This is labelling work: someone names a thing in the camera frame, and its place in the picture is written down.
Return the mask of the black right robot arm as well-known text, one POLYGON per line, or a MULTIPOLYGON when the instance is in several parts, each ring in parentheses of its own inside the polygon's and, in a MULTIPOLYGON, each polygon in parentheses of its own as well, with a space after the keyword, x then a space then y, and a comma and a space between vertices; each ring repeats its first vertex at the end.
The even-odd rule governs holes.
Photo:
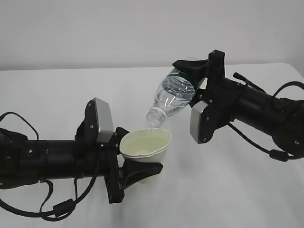
POLYGON ((177 60, 173 67, 192 82, 207 80, 190 101, 190 134, 199 143, 209 142, 214 132, 239 120, 269 136, 277 149, 264 149, 272 159, 286 162, 304 156, 304 103, 278 98, 239 73, 225 76, 224 52, 214 50, 206 60, 177 60))

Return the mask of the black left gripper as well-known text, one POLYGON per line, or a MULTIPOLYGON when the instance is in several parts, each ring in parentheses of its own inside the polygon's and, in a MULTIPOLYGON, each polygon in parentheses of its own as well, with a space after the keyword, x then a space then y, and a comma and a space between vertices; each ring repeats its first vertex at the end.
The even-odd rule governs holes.
POLYGON ((88 195, 98 176, 104 177, 109 202, 120 203, 123 201, 125 189, 161 173, 163 169, 161 163, 126 159, 120 168, 120 180, 117 155, 120 154, 119 143, 127 133, 126 129, 117 127, 108 143, 93 142, 90 145, 85 144, 83 134, 75 135, 78 146, 75 153, 76 160, 78 163, 84 160, 84 164, 79 165, 80 173, 83 176, 92 176, 88 187, 76 199, 76 203, 88 195))

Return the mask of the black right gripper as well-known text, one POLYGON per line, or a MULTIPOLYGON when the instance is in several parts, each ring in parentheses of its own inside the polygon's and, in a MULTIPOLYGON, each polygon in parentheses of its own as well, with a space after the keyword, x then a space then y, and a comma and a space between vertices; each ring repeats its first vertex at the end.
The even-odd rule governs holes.
POLYGON ((242 85, 225 77, 225 53, 214 50, 206 60, 177 60, 172 66, 197 79, 207 80, 206 88, 198 89, 190 102, 191 108, 199 101, 208 104, 206 130, 217 130, 235 120, 235 105, 242 92, 242 85))

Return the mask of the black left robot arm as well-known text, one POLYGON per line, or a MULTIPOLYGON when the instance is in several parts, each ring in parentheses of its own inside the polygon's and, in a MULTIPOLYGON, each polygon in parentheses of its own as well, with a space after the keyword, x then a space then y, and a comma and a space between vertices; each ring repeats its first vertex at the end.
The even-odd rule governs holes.
POLYGON ((120 203, 129 186, 159 174, 160 162, 125 159, 118 166, 119 142, 128 132, 117 128, 108 143, 86 144, 74 140, 29 140, 27 136, 0 130, 0 187, 12 189, 41 180, 103 176, 110 203, 120 203))

